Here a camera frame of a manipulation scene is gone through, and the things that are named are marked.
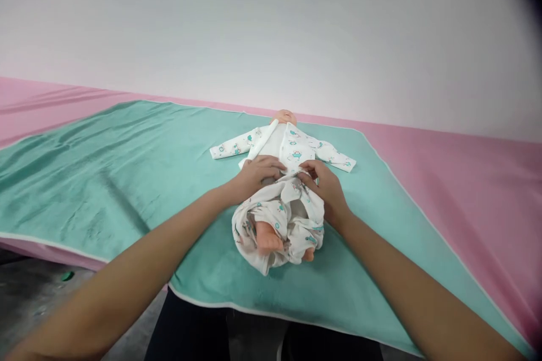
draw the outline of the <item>white backdrop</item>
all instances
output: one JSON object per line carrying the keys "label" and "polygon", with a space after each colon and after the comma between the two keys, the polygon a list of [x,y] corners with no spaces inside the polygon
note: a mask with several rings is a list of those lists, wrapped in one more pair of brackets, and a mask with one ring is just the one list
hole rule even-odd
{"label": "white backdrop", "polygon": [[524,0],[0,0],[0,75],[542,142]]}

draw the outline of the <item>pink table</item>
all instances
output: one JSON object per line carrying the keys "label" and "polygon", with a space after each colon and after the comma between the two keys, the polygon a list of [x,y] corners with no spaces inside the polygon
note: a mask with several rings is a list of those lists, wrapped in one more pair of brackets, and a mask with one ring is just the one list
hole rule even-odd
{"label": "pink table", "polygon": [[[119,102],[171,101],[249,114],[222,103],[0,78],[0,148]],[[363,132],[502,313],[530,342],[542,333],[542,144],[298,115]],[[32,241],[0,246],[98,269],[89,259]]]}

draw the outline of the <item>baby onesie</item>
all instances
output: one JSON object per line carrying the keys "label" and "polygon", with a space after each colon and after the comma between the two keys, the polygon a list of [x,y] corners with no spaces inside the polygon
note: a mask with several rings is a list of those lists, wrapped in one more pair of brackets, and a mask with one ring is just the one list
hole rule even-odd
{"label": "baby onesie", "polygon": [[[260,255],[257,221],[273,226],[283,250]],[[306,249],[320,249],[324,240],[324,202],[297,177],[288,175],[264,187],[237,207],[231,220],[237,249],[262,275],[287,262],[300,264]]]}
{"label": "baby onesie", "polygon": [[275,120],[266,127],[254,128],[210,149],[213,159],[248,152],[247,159],[258,155],[271,155],[287,167],[284,174],[300,172],[299,165],[314,158],[323,160],[336,168],[350,172],[356,165],[354,159],[337,152],[332,144],[308,136],[292,123],[279,124]]}

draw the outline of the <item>hand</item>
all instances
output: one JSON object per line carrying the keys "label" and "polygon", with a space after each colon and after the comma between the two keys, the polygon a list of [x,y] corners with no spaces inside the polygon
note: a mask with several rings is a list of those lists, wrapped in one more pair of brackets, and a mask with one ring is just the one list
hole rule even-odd
{"label": "hand", "polygon": [[307,160],[299,166],[310,175],[299,173],[299,180],[324,200],[324,218],[334,228],[339,227],[344,219],[352,215],[339,178],[321,160]]}
{"label": "hand", "polygon": [[286,167],[274,156],[260,155],[254,160],[245,160],[239,174],[224,185],[229,201],[232,205],[245,201],[265,186],[261,183],[263,179],[280,179],[281,169],[286,170]]}

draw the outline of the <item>green object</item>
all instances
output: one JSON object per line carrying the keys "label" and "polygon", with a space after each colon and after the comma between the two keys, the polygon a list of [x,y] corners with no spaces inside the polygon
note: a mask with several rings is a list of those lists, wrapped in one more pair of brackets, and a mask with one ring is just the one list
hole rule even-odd
{"label": "green object", "polygon": [[64,274],[62,275],[61,279],[62,279],[63,282],[69,281],[71,278],[73,278],[73,275],[74,275],[74,274],[75,274],[75,273],[72,272],[72,271],[66,272],[66,273],[64,273]]}
{"label": "green object", "polygon": [[[239,173],[242,156],[209,148],[269,124],[239,112],[135,101],[0,151],[0,237],[49,243],[112,260],[199,196]],[[353,129],[299,124],[357,160],[340,179],[352,211],[472,308],[522,353],[533,352]],[[369,337],[419,354],[344,241],[325,227],[314,262],[262,276],[238,252],[232,207],[198,239],[170,286],[192,303],[235,306]]]}

